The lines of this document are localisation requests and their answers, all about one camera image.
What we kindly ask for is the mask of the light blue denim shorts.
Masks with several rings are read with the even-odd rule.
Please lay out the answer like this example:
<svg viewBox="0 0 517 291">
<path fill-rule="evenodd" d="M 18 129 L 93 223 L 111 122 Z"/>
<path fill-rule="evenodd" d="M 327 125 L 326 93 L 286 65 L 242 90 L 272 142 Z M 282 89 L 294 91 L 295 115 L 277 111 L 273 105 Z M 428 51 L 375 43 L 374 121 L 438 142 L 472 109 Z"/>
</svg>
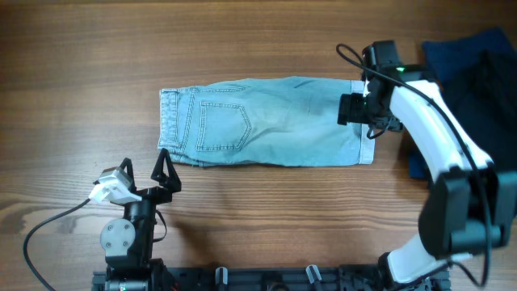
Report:
<svg viewBox="0 0 517 291">
<path fill-rule="evenodd" d="M 343 167 L 370 164 L 375 142 L 364 124 L 338 124 L 343 94 L 361 81 L 248 78 L 160 92 L 158 147 L 200 167 L 272 164 Z"/>
</svg>

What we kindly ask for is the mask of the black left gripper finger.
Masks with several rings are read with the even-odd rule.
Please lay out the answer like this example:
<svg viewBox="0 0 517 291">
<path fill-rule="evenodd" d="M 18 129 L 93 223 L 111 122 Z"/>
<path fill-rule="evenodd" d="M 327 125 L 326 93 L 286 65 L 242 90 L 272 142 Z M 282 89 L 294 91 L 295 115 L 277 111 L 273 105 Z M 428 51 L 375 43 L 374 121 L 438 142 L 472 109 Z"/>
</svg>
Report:
<svg viewBox="0 0 517 291">
<path fill-rule="evenodd" d="M 130 185 L 128 187 L 129 190 L 135 190 L 135 180 L 134 180 L 134 173 L 132 168 L 132 160 L 130 158 L 125 158 L 123 162 L 120 164 L 120 169 L 126 174 L 128 177 L 128 181 L 130 182 Z"/>
<path fill-rule="evenodd" d="M 182 190 L 182 182 L 174 168 L 170 153 L 165 148 L 160 150 L 151 179 L 158 182 L 161 187 L 169 192 L 180 192 Z"/>
</svg>

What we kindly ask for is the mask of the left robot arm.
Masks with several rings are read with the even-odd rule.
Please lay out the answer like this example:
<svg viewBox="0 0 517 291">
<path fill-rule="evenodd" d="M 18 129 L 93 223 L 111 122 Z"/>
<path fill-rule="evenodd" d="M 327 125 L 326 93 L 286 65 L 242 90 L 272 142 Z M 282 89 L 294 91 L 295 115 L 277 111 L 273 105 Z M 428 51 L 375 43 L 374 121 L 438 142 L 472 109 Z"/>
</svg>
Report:
<svg viewBox="0 0 517 291">
<path fill-rule="evenodd" d="M 95 181 L 89 199 L 119 205 L 124 214 L 109 221 L 101 231 L 107 269 L 93 275 L 93 291 L 180 289 L 163 260 L 152 257 L 153 245 L 163 240 L 154 236 L 154 227 L 164 220 L 157 206 L 170 203 L 173 194 L 182 189 L 168 150 L 160 151 L 151 179 L 158 185 L 137 189 L 132 160 L 125 158 L 119 166 L 104 170 Z"/>
</svg>

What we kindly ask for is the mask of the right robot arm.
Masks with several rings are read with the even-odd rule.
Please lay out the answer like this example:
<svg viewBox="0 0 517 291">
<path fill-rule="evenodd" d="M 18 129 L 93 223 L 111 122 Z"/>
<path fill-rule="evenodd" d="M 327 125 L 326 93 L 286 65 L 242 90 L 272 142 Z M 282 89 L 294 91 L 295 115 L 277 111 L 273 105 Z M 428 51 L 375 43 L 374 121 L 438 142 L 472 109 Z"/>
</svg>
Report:
<svg viewBox="0 0 517 291">
<path fill-rule="evenodd" d="M 485 287 L 493 250 L 511 236 L 516 173 L 495 168 L 448 109 L 429 71 L 402 63 L 393 41 L 376 41 L 361 52 L 346 44 L 336 50 L 361 69 L 364 80 L 362 93 L 342 95 L 338 123 L 366 125 L 369 139 L 406 130 L 430 176 L 417 234 L 378 259 L 369 284 L 376 290 L 408 289 L 482 255 L 483 271 L 474 284 Z"/>
</svg>

